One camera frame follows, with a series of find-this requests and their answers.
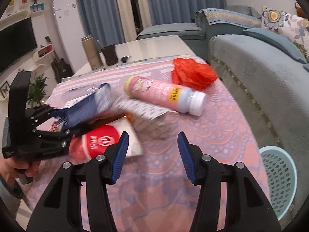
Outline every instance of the human hand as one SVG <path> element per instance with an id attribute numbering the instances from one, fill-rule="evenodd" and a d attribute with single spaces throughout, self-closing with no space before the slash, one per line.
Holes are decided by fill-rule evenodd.
<path id="1" fill-rule="evenodd" d="M 6 181 L 7 185 L 13 189 L 15 184 L 15 179 L 18 178 L 18 173 L 15 169 L 27 169 L 26 176 L 33 177 L 36 175 L 40 161 L 33 162 L 31 165 L 23 161 L 18 157 L 13 157 L 9 159 L 0 159 L 0 175 Z"/>

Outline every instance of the table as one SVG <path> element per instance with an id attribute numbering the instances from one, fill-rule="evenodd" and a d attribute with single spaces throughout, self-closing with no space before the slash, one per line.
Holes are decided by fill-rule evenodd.
<path id="1" fill-rule="evenodd" d="M 183 58 L 196 56 L 183 55 Z M 117 69 L 89 73 L 59 84 L 47 103 L 61 107 L 61 96 L 72 88 L 85 84 L 108 82 L 118 91 L 130 75 L 171 81 L 172 60 L 156 58 L 122 66 Z M 268 196 L 264 165 L 251 129 L 238 104 L 218 79 L 205 90 L 206 104 L 201 117 L 181 114 L 171 119 L 178 127 L 164 141 L 138 134 L 144 155 L 126 159 L 121 177 L 108 186 L 109 200 L 118 231 L 188 232 L 197 205 L 200 187 L 187 179 L 177 148 L 177 134 L 184 131 L 189 142 L 198 145 L 221 163 L 246 164 Z M 25 193 L 32 207 L 36 205 L 49 181 L 69 157 L 43 161 L 31 189 Z M 222 184 L 218 229 L 224 227 L 226 186 Z M 85 187 L 81 189 L 81 211 L 84 229 L 89 230 Z"/>
<path id="2" fill-rule="evenodd" d="M 184 43 L 184 41 L 176 35 L 153 37 L 122 43 L 116 45 L 116 53 L 119 61 L 123 56 L 132 56 L 128 60 L 129 62 L 171 55 L 195 55 L 194 52 Z M 100 57 L 104 67 L 107 67 L 102 52 L 100 52 Z M 74 75 L 81 75 L 90 71 L 92 71 L 91 66 L 89 63 L 86 63 Z"/>

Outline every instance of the pink tablecloth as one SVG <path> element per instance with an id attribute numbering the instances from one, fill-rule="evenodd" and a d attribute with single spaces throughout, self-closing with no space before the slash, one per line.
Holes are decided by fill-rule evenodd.
<path id="1" fill-rule="evenodd" d="M 47 103 L 62 107 L 63 94 L 83 85 L 108 82 L 118 90 L 130 75 L 170 81 L 173 58 L 139 62 L 135 65 L 100 71 L 59 84 Z M 203 60 L 194 57 L 198 62 Z M 121 177 L 108 186 L 109 200 L 118 231 L 188 232 L 197 205 L 200 187 L 187 179 L 177 148 L 177 134 L 184 131 L 189 142 L 219 162 L 233 165 L 242 161 L 268 196 L 267 177 L 255 138 L 237 103 L 218 79 L 205 90 L 207 100 L 201 117 L 182 114 L 174 121 L 178 128 L 166 140 L 139 135 L 144 155 L 126 159 Z M 73 158 L 42 162 L 39 174 L 26 193 L 32 207 L 61 164 Z M 226 188 L 222 189 L 218 229 L 224 227 Z M 89 230 L 85 188 L 81 190 L 84 228 Z"/>

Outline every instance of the metal screw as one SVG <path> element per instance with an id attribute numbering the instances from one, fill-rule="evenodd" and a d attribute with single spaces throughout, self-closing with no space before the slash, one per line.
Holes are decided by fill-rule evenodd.
<path id="1" fill-rule="evenodd" d="M 210 160 L 211 160 L 211 156 L 208 155 L 208 154 L 206 154 L 206 155 L 203 155 L 202 159 L 203 159 L 204 161 L 210 161 Z"/>
<path id="2" fill-rule="evenodd" d="M 243 169 L 245 165 L 242 162 L 237 162 L 236 167 L 238 167 L 239 169 Z"/>
<path id="3" fill-rule="evenodd" d="M 96 158 L 97 161 L 105 160 L 105 156 L 103 154 L 99 154 Z"/>
<path id="4" fill-rule="evenodd" d="M 65 162 L 65 163 L 63 163 L 63 165 L 62 165 L 62 167 L 63 167 L 64 169 L 68 169 L 70 166 L 71 166 L 71 163 L 70 163 L 70 162 Z"/>

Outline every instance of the light blue basket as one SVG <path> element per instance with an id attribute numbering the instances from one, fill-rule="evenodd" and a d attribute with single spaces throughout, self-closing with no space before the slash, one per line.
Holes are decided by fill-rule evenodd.
<path id="1" fill-rule="evenodd" d="M 297 171 L 291 156 L 275 146 L 260 149 L 268 177 L 270 201 L 278 220 L 290 208 L 297 187 Z"/>

